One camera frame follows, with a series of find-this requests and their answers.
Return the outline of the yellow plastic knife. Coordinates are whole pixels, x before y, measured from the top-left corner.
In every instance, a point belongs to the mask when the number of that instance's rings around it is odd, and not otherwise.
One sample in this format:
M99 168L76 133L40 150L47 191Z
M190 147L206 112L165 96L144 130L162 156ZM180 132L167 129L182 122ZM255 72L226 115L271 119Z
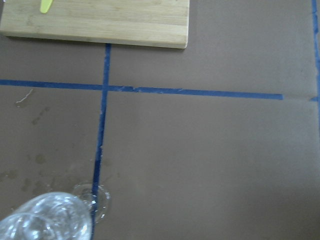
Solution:
M53 2L54 2L53 0L41 0L39 11L42 14L46 14L50 10Z

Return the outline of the bamboo cutting board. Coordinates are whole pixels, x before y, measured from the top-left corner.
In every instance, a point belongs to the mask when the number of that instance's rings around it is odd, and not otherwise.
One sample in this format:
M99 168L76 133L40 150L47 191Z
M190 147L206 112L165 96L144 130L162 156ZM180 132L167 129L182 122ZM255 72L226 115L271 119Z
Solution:
M5 36L185 49L188 0L5 0Z

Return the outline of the clear wine glass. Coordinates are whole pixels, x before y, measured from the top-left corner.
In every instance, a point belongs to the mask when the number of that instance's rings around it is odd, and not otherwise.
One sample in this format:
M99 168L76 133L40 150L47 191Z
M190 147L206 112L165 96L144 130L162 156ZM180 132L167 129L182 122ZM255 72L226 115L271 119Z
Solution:
M71 192L48 192L27 201L0 221L2 240L91 240L106 215L111 194L89 183Z

